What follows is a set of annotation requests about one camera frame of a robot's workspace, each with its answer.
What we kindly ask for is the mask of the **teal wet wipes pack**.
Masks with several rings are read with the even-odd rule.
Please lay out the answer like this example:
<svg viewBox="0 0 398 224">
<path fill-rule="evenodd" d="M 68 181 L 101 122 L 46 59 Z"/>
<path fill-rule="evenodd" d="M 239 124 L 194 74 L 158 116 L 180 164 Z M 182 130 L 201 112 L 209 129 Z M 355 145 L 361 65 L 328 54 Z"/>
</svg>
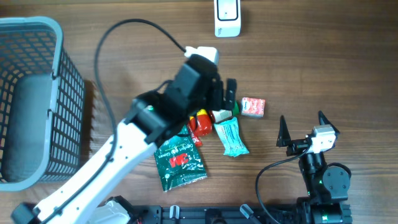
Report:
<svg viewBox="0 0 398 224">
<path fill-rule="evenodd" d="M 238 157 L 243 154 L 249 154 L 247 147 L 239 136 L 239 124 L 236 117 L 214 124 L 215 130 L 224 146 L 224 155 Z"/>
</svg>

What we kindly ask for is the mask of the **pink tissue pack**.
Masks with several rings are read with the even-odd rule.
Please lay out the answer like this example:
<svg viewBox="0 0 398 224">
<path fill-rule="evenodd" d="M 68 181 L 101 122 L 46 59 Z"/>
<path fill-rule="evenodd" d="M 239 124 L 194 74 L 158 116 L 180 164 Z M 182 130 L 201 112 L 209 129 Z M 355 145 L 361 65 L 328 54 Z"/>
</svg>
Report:
<svg viewBox="0 0 398 224">
<path fill-rule="evenodd" d="M 259 98 L 244 97 L 241 100 L 241 114 L 261 118 L 264 116 L 266 101 Z"/>
</svg>

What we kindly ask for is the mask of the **red sauce bottle green cap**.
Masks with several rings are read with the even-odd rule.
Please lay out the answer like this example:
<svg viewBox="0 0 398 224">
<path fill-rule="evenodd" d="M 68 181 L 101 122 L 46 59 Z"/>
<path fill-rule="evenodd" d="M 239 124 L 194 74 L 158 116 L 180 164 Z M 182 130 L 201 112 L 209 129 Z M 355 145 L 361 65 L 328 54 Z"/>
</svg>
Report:
<svg viewBox="0 0 398 224">
<path fill-rule="evenodd" d="M 212 132 L 212 122 L 206 110 L 199 110 L 190 117 L 190 126 L 196 136 L 206 136 Z"/>
</svg>

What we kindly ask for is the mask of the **white jar green lid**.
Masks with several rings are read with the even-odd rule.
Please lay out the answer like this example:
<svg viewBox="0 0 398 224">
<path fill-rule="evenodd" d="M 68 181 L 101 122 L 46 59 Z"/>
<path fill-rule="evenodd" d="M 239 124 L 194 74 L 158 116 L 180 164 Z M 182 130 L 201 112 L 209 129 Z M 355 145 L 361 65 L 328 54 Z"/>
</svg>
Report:
<svg viewBox="0 0 398 224">
<path fill-rule="evenodd" d="M 233 116 L 236 116 L 239 114 L 239 105 L 238 102 L 236 101 L 234 104 L 234 108 L 232 111 L 230 110 L 219 110 L 219 111 L 210 111 L 209 115 L 210 118 L 214 123 L 220 123 L 224 120 L 230 119 Z"/>
</svg>

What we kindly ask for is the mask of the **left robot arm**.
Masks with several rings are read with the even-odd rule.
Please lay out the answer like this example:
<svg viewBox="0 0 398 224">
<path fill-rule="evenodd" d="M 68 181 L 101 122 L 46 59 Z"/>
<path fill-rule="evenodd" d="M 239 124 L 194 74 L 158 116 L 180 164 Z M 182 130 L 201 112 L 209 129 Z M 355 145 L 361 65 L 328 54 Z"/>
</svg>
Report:
<svg viewBox="0 0 398 224">
<path fill-rule="evenodd" d="M 21 203 L 14 223 L 86 223 L 97 206 L 140 162 L 172 138 L 200 109 L 231 110 L 237 89 L 222 82 L 215 63 L 194 54 L 159 93 L 132 101 L 126 117 L 101 149 L 63 186 L 38 204 Z"/>
</svg>

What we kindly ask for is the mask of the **green glove package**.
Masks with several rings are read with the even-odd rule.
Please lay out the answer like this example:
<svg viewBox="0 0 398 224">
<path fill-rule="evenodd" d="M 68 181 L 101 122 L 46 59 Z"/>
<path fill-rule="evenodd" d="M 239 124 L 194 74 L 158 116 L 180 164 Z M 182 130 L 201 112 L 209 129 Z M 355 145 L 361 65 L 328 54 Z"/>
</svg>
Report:
<svg viewBox="0 0 398 224">
<path fill-rule="evenodd" d="M 154 153 L 164 192 L 207 178 L 203 160 L 190 134 L 184 126 Z"/>
</svg>

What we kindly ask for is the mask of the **red tube package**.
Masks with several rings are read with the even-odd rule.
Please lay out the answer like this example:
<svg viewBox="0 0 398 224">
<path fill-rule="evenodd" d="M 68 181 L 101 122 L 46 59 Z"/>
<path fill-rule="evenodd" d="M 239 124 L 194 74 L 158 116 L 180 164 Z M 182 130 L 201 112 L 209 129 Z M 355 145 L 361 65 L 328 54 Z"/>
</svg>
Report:
<svg viewBox="0 0 398 224">
<path fill-rule="evenodd" d="M 192 139 L 193 143 L 196 145 L 196 147 L 202 146 L 202 145 L 203 145 L 202 141 L 201 141 L 200 138 L 193 132 L 193 129 L 192 129 L 192 127 L 191 127 L 190 124 L 187 124 L 187 129 L 189 130 L 191 139 Z"/>
</svg>

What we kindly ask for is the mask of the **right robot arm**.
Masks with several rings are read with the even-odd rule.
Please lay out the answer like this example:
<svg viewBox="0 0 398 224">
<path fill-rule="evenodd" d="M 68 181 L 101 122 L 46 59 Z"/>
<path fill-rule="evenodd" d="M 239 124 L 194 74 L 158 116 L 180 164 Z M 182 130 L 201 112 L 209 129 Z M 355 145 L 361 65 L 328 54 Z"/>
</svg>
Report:
<svg viewBox="0 0 398 224">
<path fill-rule="evenodd" d="M 310 134 L 293 140 L 281 116 L 276 146 L 286 147 L 288 157 L 297 157 L 312 203 L 339 203 L 348 199 L 351 171 L 343 164 L 326 162 L 324 153 L 335 148 L 340 131 L 322 111 L 318 112 L 318 121 Z"/>
</svg>

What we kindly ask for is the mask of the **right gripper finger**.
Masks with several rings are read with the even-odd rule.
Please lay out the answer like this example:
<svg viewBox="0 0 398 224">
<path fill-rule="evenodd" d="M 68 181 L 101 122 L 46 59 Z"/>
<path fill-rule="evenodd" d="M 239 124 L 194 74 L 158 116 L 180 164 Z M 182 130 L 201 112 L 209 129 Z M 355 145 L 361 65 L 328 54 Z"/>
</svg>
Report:
<svg viewBox="0 0 398 224">
<path fill-rule="evenodd" d="M 287 147 L 291 143 L 290 133 L 284 115 L 280 116 L 279 133 L 277 137 L 277 147 Z"/>
<path fill-rule="evenodd" d="M 318 112 L 318 120 L 320 125 L 330 125 L 333 128 L 335 134 L 340 135 L 340 131 L 327 119 L 322 111 Z"/>
</svg>

